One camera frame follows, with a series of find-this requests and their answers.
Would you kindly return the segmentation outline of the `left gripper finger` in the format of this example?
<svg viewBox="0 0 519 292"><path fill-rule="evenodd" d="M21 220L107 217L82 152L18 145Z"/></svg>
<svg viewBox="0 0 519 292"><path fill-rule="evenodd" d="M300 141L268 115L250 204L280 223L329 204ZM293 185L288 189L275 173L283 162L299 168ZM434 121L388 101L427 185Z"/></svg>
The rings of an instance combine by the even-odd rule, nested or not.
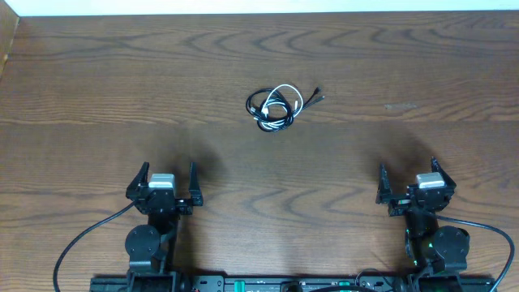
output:
<svg viewBox="0 0 519 292"><path fill-rule="evenodd" d="M193 205L202 205L203 204L203 195L202 195L202 191L200 190L200 187L199 187L197 168L196 168L196 163L194 163L194 162L191 163L190 181L189 181L188 191L189 191Z"/></svg>
<svg viewBox="0 0 519 292"><path fill-rule="evenodd" d="M148 184L148 170L149 170L149 163L144 162L138 171L137 175L132 179L130 184L127 187L127 193L131 192L139 192L139 189L142 186L147 186Z"/></svg>

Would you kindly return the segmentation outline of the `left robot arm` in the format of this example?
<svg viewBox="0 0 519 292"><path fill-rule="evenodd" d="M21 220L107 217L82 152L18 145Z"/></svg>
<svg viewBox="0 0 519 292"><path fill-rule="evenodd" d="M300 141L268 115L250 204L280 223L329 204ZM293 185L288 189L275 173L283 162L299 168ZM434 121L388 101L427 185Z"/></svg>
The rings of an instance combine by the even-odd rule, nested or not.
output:
<svg viewBox="0 0 519 292"><path fill-rule="evenodd" d="M204 198L199 187L196 163L191 163L187 198L176 196L173 174L148 176L144 162L126 190L134 207L148 217L148 223L129 232L125 248L130 257L128 291L191 291L191 279L172 269L178 226L182 216L201 207Z"/></svg>

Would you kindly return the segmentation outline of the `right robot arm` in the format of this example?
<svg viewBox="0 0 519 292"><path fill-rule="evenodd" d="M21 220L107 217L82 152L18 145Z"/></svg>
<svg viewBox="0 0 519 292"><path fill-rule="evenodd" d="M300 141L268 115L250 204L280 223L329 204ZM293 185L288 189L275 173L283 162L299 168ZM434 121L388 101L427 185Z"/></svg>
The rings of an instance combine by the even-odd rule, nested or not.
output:
<svg viewBox="0 0 519 292"><path fill-rule="evenodd" d="M416 176L416 183L404 194L392 191L388 172L379 168L379 186L375 202L388 206L390 217L405 218L405 252L417 271L393 282L395 291L462 291L459 272L467 269L470 236L464 229L440 227L436 214L448 206L456 183L436 158L431 171Z"/></svg>

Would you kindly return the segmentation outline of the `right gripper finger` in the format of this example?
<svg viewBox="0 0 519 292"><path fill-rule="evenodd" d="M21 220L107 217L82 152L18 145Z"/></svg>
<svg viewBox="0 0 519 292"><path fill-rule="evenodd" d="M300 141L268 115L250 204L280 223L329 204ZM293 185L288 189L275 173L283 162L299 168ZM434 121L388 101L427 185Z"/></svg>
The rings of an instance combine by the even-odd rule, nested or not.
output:
<svg viewBox="0 0 519 292"><path fill-rule="evenodd" d="M379 168L379 185L376 195L376 203L387 203L392 198L392 188L388 180L388 172L384 164Z"/></svg>
<svg viewBox="0 0 519 292"><path fill-rule="evenodd" d="M440 163L435 157L431 158L431 171L439 173L443 181L445 182L445 186L455 189L457 187L456 183L452 180L452 178L443 170Z"/></svg>

